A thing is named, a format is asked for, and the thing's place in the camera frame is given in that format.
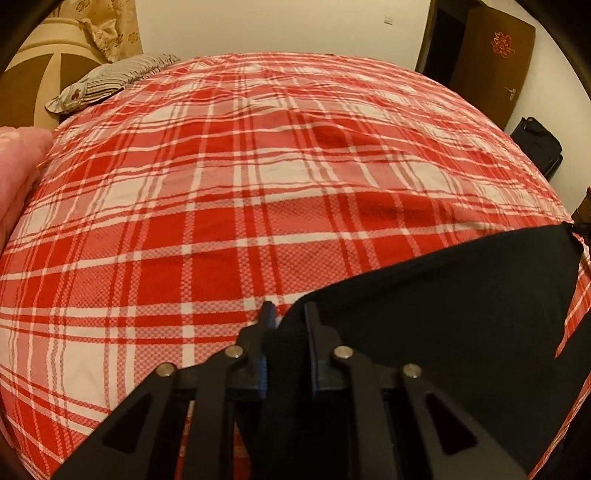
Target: wooden door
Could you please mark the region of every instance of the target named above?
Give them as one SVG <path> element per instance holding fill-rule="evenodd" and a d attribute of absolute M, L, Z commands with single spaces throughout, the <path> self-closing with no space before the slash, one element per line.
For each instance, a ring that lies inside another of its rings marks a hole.
<path fill-rule="evenodd" d="M 535 27 L 490 7 L 470 10 L 449 88 L 504 129 L 525 82 Z"/>

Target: door handle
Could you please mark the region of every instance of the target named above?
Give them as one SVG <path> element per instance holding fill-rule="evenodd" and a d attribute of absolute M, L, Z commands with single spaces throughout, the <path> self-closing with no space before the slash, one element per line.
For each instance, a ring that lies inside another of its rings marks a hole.
<path fill-rule="evenodd" d="M 516 88 L 507 88 L 507 87 L 505 87 L 505 90 L 507 90 L 511 94 L 509 96 L 509 100 L 513 100 L 513 98 L 515 98 L 515 94 L 517 93 L 517 89 Z"/>

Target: pillow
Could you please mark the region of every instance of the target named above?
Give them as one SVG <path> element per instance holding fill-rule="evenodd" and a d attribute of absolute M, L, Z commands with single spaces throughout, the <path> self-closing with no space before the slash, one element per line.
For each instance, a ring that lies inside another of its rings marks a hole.
<path fill-rule="evenodd" d="M 178 61 L 180 58 L 175 55 L 143 54 L 106 63 L 66 87 L 45 108 L 52 113 L 79 112 Z"/>
<path fill-rule="evenodd" d="M 52 144 L 53 135 L 43 128 L 0 127 L 0 253 Z"/>

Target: mattress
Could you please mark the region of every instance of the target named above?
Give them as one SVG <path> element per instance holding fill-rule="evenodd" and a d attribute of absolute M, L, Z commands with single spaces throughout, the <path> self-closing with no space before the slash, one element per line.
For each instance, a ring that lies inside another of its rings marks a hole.
<path fill-rule="evenodd" d="M 0 394 L 39 479 L 158 364 L 203 362 L 264 300 L 284 314 L 354 275 L 570 220 L 478 110 L 371 59 L 178 63 L 63 122 L 48 160 L 0 258 Z M 589 271 L 586 248 L 561 347 Z"/>

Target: pink blanket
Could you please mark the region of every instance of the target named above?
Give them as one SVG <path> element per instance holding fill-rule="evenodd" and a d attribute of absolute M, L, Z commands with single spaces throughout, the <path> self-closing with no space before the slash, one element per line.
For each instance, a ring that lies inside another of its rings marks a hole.
<path fill-rule="evenodd" d="M 20 218 L 25 199 L 39 177 L 53 143 L 50 131 L 0 127 L 0 252 Z"/>

